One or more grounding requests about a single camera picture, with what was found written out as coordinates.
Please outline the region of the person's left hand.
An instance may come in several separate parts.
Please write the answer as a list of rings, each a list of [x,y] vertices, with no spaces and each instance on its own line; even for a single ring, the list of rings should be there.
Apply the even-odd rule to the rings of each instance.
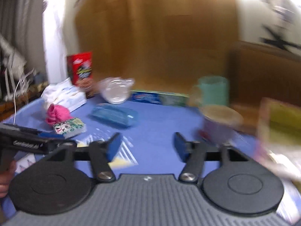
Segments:
[[[16,161],[10,163],[9,169],[0,174],[0,198],[4,198],[8,194],[9,185],[14,177],[16,170]]]

